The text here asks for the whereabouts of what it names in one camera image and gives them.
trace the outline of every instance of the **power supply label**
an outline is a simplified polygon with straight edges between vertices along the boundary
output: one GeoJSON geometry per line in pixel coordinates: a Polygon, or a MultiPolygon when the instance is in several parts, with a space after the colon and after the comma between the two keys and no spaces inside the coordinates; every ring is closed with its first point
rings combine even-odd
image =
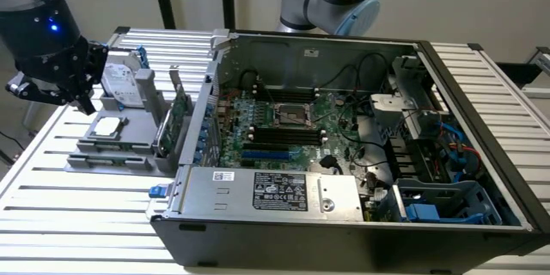
{"type": "Polygon", "coordinates": [[[307,212],[306,175],[255,173],[253,206],[266,211],[307,212]]]}

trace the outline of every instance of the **barcode sticker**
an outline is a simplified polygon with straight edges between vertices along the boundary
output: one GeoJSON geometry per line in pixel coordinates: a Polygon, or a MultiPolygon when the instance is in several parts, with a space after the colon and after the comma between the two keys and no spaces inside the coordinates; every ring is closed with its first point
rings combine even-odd
{"type": "Polygon", "coordinates": [[[233,181],[235,179],[235,172],[233,171],[215,171],[212,180],[233,181]]]}

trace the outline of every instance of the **light blue cap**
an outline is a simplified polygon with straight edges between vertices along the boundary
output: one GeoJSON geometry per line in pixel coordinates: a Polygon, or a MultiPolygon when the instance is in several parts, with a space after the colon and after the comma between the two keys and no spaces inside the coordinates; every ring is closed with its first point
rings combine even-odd
{"type": "Polygon", "coordinates": [[[381,12],[381,1],[365,0],[346,16],[334,34],[365,35],[377,20],[378,12],[381,12]]]}

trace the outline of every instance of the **motherboard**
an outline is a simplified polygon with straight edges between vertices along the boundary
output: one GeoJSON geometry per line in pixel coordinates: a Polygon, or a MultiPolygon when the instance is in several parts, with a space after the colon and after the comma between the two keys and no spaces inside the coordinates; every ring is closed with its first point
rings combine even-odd
{"type": "Polygon", "coordinates": [[[349,95],[314,90],[226,90],[218,117],[222,128],[220,167],[353,174],[350,156],[359,145],[357,117],[346,110],[349,95]]]}

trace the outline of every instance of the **white label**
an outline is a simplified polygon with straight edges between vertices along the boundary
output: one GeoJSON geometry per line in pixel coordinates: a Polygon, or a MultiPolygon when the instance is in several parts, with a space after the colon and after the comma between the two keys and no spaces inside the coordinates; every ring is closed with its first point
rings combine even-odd
{"type": "Polygon", "coordinates": [[[142,96],[139,95],[134,72],[123,64],[106,64],[103,82],[107,83],[110,95],[123,105],[131,108],[142,108],[142,96]]]}
{"type": "Polygon", "coordinates": [[[235,172],[233,171],[215,171],[212,180],[229,180],[233,181],[235,179],[235,172]]]}
{"type": "Polygon", "coordinates": [[[319,57],[319,51],[318,50],[303,50],[303,55],[306,57],[319,57]]]}

